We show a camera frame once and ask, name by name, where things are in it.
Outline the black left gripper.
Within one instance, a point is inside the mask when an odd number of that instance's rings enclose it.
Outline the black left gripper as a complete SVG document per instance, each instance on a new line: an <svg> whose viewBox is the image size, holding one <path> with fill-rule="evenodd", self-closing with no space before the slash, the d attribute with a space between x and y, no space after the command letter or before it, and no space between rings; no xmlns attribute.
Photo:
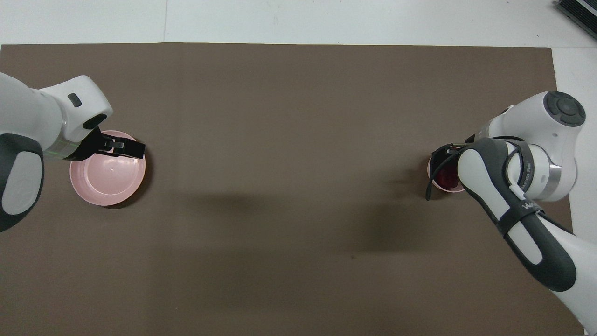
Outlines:
<svg viewBox="0 0 597 336"><path fill-rule="evenodd" d="M126 157L129 159L143 159L146 145L129 138L115 138L101 132L95 127L80 143L77 149L69 155L69 161L84 161L94 154L111 157Z"/></svg>

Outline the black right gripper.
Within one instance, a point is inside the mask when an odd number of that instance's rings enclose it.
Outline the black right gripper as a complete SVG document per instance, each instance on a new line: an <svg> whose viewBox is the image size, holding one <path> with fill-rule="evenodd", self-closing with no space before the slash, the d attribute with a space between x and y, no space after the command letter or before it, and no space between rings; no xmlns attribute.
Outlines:
<svg viewBox="0 0 597 336"><path fill-rule="evenodd" d="M446 160L457 160L467 147L467 143L447 143L431 153L431 165L440 165Z"/></svg>

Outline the dark red apple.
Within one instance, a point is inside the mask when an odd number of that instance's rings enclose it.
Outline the dark red apple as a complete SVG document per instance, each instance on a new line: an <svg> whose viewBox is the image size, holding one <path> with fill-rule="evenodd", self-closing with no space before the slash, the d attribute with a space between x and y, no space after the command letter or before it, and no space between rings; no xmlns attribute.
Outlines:
<svg viewBox="0 0 597 336"><path fill-rule="evenodd" d="M435 182L439 187L446 190L457 189L460 179L457 174L457 165L450 163L444 166L436 175Z"/></svg>

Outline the pink bowl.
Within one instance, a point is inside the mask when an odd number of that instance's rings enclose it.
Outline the pink bowl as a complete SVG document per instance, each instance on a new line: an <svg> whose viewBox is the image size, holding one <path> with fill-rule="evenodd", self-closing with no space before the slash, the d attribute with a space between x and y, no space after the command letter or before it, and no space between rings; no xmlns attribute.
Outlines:
<svg viewBox="0 0 597 336"><path fill-rule="evenodd" d="M448 155L443 154L436 158L431 157L427 162L427 176L430 178L430 175L446 159L448 159ZM443 166L435 178L431 179L431 185L433 188L446 193L462 193L465 191L457 174L457 159L453 159Z"/></svg>

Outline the pink plate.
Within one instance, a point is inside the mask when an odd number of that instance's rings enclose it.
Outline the pink plate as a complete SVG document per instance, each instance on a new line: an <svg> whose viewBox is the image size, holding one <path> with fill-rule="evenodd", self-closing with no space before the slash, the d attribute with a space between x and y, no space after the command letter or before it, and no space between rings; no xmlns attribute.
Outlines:
<svg viewBox="0 0 597 336"><path fill-rule="evenodd" d="M72 161L69 167L70 182L77 195L104 207L126 202L139 190L145 175L145 158L93 154L83 161Z"/></svg>

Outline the brown table mat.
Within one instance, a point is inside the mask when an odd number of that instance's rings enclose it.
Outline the brown table mat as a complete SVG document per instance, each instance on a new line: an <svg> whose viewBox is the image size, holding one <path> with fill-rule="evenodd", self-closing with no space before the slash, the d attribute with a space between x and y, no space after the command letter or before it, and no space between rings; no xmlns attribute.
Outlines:
<svg viewBox="0 0 597 336"><path fill-rule="evenodd" d="M0 336L576 335L432 151L555 90L547 48L4 45L43 88L87 75L147 146L101 208L50 161L0 233Z"/></svg>

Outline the dark ridged metal device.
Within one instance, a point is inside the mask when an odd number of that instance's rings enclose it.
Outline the dark ridged metal device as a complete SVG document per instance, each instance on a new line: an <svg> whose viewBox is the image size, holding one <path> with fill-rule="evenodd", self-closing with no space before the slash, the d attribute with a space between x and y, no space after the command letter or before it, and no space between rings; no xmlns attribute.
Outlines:
<svg viewBox="0 0 597 336"><path fill-rule="evenodd" d="M597 41L597 0L555 0L555 8Z"/></svg>

